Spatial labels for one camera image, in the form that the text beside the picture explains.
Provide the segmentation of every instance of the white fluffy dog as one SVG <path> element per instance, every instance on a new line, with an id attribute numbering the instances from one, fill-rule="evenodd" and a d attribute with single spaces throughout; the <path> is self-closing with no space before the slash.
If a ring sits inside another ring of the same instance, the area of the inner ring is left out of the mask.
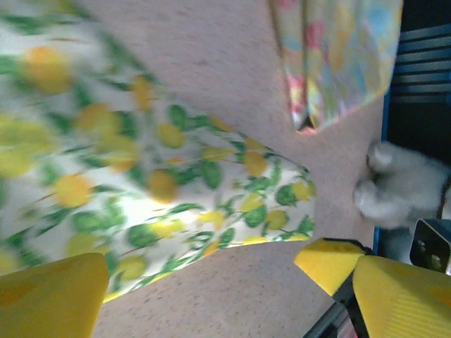
<path id="1" fill-rule="evenodd" d="M 451 218 L 451 168 L 389 142 L 368 151 L 372 180 L 359 182 L 354 202 L 362 214 L 385 229 L 414 228 L 419 218 Z"/>

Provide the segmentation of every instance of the floor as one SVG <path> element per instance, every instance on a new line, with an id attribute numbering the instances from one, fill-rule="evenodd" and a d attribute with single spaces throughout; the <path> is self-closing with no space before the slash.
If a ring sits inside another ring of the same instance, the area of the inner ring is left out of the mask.
<path id="1" fill-rule="evenodd" d="M 352 205 L 382 100 L 319 136 L 295 133 L 268 8 L 260 0 L 82 0 L 192 106 L 305 165 L 318 192 L 316 237 L 371 245 Z M 94 337 L 302 337 L 331 305 L 292 260 L 303 242 L 220 251 L 106 304 Z"/>

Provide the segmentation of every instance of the green leaf pattern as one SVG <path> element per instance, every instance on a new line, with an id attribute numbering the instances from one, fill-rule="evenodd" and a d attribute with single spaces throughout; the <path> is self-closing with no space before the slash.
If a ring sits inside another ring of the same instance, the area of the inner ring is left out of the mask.
<path id="1" fill-rule="evenodd" d="M 7 248 L 26 268 L 69 252 L 100 252 L 109 292 L 122 294 L 218 249 L 256 238 L 310 238 L 315 189 L 305 168 L 179 102 L 78 5 L 29 17 L 20 6 L 0 8 L 0 30 L 9 37 L 3 50 L 47 46 L 55 57 L 78 49 L 70 44 L 96 43 L 85 51 L 98 55 L 79 63 L 69 55 L 57 72 L 36 78 L 26 76 L 19 51 L 0 52 L 0 77 L 12 79 L 0 83 L 0 93 L 20 92 L 1 100 L 15 107 L 0 110 L 1 134 L 11 132 L 17 143 L 2 137 L 0 147 L 17 151 L 0 152 L 0 255 Z M 39 1 L 26 6 L 45 11 Z M 81 24 L 96 41 L 59 35 L 60 43 L 47 34 L 58 25 L 76 32 Z M 24 120 L 28 111 L 33 117 Z M 279 214 L 286 220 L 273 219 Z M 277 224 L 283 227 L 273 230 Z"/>

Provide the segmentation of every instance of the lemon print fabric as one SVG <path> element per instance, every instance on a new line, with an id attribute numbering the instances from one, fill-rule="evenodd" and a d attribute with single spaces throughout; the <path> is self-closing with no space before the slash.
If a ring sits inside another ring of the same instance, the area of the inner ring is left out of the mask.
<path id="1" fill-rule="evenodd" d="M 177 100 L 77 4 L 16 1 L 0 30 L 0 275 L 100 253 L 108 301 L 311 238 L 309 171 Z"/>
<path id="2" fill-rule="evenodd" d="M 402 0 L 289 0 L 273 8 L 300 133 L 320 132 L 388 89 Z"/>

